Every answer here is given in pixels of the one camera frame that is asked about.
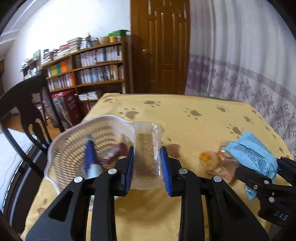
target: basket rim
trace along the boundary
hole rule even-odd
[[[94,117],[90,120],[83,120],[82,122],[80,122],[79,124],[69,128],[68,130],[60,133],[55,139],[53,139],[53,141],[51,142],[51,144],[49,145],[48,151],[47,151],[47,164],[46,167],[44,169],[44,177],[46,180],[48,180],[53,186],[55,191],[57,192],[57,194],[59,195],[61,193],[62,190],[60,190],[59,188],[59,182],[57,180],[53,180],[49,177],[49,169],[52,166],[53,162],[52,162],[52,156],[53,156],[53,147],[55,146],[55,143],[60,140],[61,138],[68,138],[70,135],[72,135],[74,133],[74,131],[81,127],[81,126],[85,126],[85,125],[89,125],[91,122],[96,122],[98,119],[101,118],[106,118],[106,117],[110,117],[111,119],[116,119],[120,122],[123,122],[127,125],[133,126],[133,121],[129,121],[129,120],[124,120],[121,117],[118,117],[116,115],[100,115],[97,117]]]

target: white plastic basket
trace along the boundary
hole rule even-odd
[[[124,142],[129,148],[134,142],[133,122],[114,115],[84,121],[61,133],[50,144],[44,170],[44,177],[54,185],[57,194],[76,176],[86,177],[84,151],[89,134],[94,139],[98,158],[110,153],[113,144]]]

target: red box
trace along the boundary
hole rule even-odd
[[[74,96],[74,91],[63,91],[51,95],[54,106],[62,121],[64,128],[70,128],[82,121],[82,116],[79,111],[77,99]],[[46,111],[54,127],[58,127],[57,120],[54,117],[52,110],[49,110],[49,105],[45,104]]]

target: door panel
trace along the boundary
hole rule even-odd
[[[134,90],[184,94],[189,0],[131,0]]]

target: ceiling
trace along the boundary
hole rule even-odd
[[[0,60],[4,59],[24,24],[49,0],[27,0],[12,16],[0,36]]]

